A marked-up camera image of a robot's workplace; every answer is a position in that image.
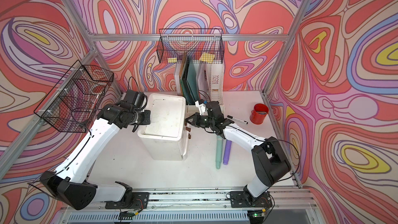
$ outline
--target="red cup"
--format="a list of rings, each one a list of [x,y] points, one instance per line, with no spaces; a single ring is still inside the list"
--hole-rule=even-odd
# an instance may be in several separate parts
[[[268,114],[268,107],[264,104],[255,104],[251,111],[250,121],[254,124],[262,124]]]

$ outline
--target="white box lid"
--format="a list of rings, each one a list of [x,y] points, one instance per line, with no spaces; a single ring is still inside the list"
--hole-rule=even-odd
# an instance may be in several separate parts
[[[184,97],[152,93],[145,109],[151,111],[151,124],[141,126],[144,130],[139,132],[140,136],[181,138],[185,117]]]

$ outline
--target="black cable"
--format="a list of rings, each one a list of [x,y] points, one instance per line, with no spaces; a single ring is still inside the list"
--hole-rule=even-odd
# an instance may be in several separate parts
[[[70,161],[70,162],[68,163],[68,165],[65,166],[65,168],[68,167],[68,166],[76,159],[77,156],[79,156],[80,152],[82,152],[82,150],[83,150],[84,147],[87,145],[87,143],[88,143],[88,141],[90,140],[90,138],[92,137],[92,133],[91,133],[90,129],[88,129],[88,128],[87,128],[86,126],[84,126],[82,123],[79,123],[79,122],[77,122],[77,121],[73,121],[73,122],[76,122],[76,123],[79,124],[80,126],[82,126],[82,127],[84,127],[85,129],[87,129],[87,131],[90,133],[90,137],[87,139],[87,141],[85,142],[85,144],[83,145],[83,147],[80,149],[80,151],[77,153],[77,155],[72,159],[72,161]],[[55,173],[54,175],[51,175],[51,176],[49,176],[49,177],[43,179],[43,181],[52,178],[53,176],[55,176],[55,175],[61,173],[62,171],[64,171],[64,169],[60,170],[59,172]],[[33,187],[37,188],[38,190],[42,191],[42,192],[45,193],[45,194],[47,194],[47,193],[44,192],[43,190],[41,190],[41,189],[39,189],[38,187],[36,187],[36,186],[33,185],[33,183],[37,183],[37,182],[40,182],[40,181],[41,181],[41,180],[39,179],[38,181],[33,181],[33,182],[27,183],[27,184],[30,185],[30,186],[33,186]]]
[[[207,97],[208,97],[209,101],[211,100],[211,99],[210,99],[210,96],[207,94],[207,92],[205,92],[205,91],[202,91],[202,90],[198,90],[198,91],[200,91],[200,92],[204,92],[204,93],[207,95]]]
[[[146,95],[144,95],[144,98],[145,98],[145,104],[141,107],[141,108],[139,108],[137,111],[138,112],[141,112],[145,107],[147,107],[147,103],[148,103],[148,97],[146,96]]]
[[[272,208],[271,208],[271,210],[269,211],[269,213],[267,214],[267,216],[264,218],[264,221],[263,221],[263,222],[266,221],[266,219],[268,218],[268,216],[271,214],[273,208],[275,207],[275,200],[274,200],[274,198],[272,197],[272,195],[269,195],[269,196],[270,196],[270,197],[272,198],[272,200],[274,201],[274,204],[272,205]]]
[[[297,164],[297,169],[296,169],[296,171],[295,171],[290,177],[287,177],[287,178],[285,178],[285,179],[278,180],[278,181],[276,181],[275,183],[281,182],[281,181],[284,181],[284,180],[287,180],[287,179],[289,179],[289,178],[292,178],[292,177],[294,176],[294,174],[296,174],[297,171],[299,170],[299,168],[300,168],[300,160],[301,160],[301,159],[300,159],[300,153],[299,153],[299,150],[296,148],[296,146],[294,146],[294,144],[292,144],[291,142],[287,142],[286,140],[283,140],[283,139],[274,139],[274,140],[269,140],[269,141],[268,141],[268,140],[259,140],[259,139],[255,138],[255,137],[251,136],[250,134],[248,134],[248,133],[242,131],[242,130],[239,129],[239,128],[236,128],[236,127],[232,127],[232,128],[234,128],[234,129],[236,129],[236,130],[239,130],[239,131],[245,133],[246,135],[248,135],[249,137],[253,138],[254,140],[257,140],[257,141],[260,141],[260,142],[282,141],[282,142],[286,142],[286,143],[288,143],[288,144],[291,144],[291,145],[294,147],[294,149],[296,150],[296,153],[297,153],[297,155],[298,155],[298,164]]]
[[[290,177],[287,177],[287,178],[284,178],[284,179],[281,179],[281,180],[278,180],[278,181],[276,181],[276,183],[277,182],[281,182],[281,181],[284,181],[284,180],[287,180],[287,179],[289,179],[289,178],[292,178],[293,176],[294,176],[294,174],[296,174],[297,173],[297,171],[299,170],[299,168],[300,168],[300,154],[299,154],[299,150],[291,143],[291,142],[287,142],[287,141],[285,141],[285,140],[282,140],[282,139],[277,139],[278,141],[283,141],[283,142],[286,142],[286,143],[288,143],[288,144],[291,144],[293,147],[294,147],[294,149],[296,150],[296,153],[297,153],[297,155],[298,155],[298,164],[297,164],[297,169],[296,169],[296,171],[295,172],[293,172],[293,174],[290,176]]]
[[[226,193],[226,194],[225,194],[225,197],[226,197],[228,200],[233,199],[233,200],[235,200],[235,201],[238,201],[238,199],[236,199],[235,197],[232,197],[230,193]]]
[[[201,96],[203,96],[203,98],[205,98],[205,100],[207,100],[206,96],[204,96],[201,92],[198,92]]]
[[[138,90],[138,83],[137,83],[137,81],[135,80],[135,78],[132,77],[132,76],[130,76],[129,80],[127,81],[127,89],[130,89],[130,79],[131,79],[131,78],[133,78],[133,80],[135,81],[135,84],[137,85],[137,90]]]
[[[75,109],[73,109],[72,111],[71,111],[71,113],[70,113],[70,115],[72,116],[72,119],[74,120],[74,121],[76,121],[76,122],[78,122],[75,118],[74,118],[74,116],[73,116],[73,113],[75,112],[75,110],[76,109],[88,109],[88,110],[93,110],[94,112],[96,112],[96,111],[101,111],[102,110],[102,108],[101,109],[94,109],[94,108],[88,108],[88,107],[76,107]]]
[[[44,194],[46,194],[48,197],[51,197],[51,198],[53,198],[54,200],[57,200],[57,201],[61,201],[61,200],[58,199],[57,197],[53,197],[52,195],[48,194],[47,192],[45,192],[45,191],[42,190],[41,188],[34,186],[32,183],[27,183],[27,184],[30,185],[30,186],[32,186],[32,187],[34,187],[34,188],[37,188],[38,190],[40,190],[41,192],[43,192]]]
[[[214,134],[214,132],[208,132],[208,131],[206,130],[206,128],[203,128],[203,129],[205,129],[205,131],[206,131],[207,133],[211,133],[211,134]]]

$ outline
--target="sticky note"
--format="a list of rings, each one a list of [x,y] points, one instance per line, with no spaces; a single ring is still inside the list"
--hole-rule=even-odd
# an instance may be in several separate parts
[[[203,52],[199,58],[199,61],[211,63],[211,62],[213,62],[214,57],[216,57],[216,55]]]
[[[168,59],[167,59],[167,62],[168,62],[168,63],[176,63],[176,62],[177,62],[177,58],[176,58],[176,57],[168,58]]]

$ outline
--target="vent grille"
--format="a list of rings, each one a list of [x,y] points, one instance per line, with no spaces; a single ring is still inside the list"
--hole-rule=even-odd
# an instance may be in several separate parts
[[[142,222],[142,221],[164,221],[184,222],[196,221],[249,221],[247,211],[142,211],[134,217],[123,217],[119,219],[119,211],[110,213],[101,212],[73,212],[68,223],[100,223],[100,222]]]
[[[213,84],[218,84],[218,78],[219,78],[218,75],[213,75],[212,78],[211,78],[211,82]]]

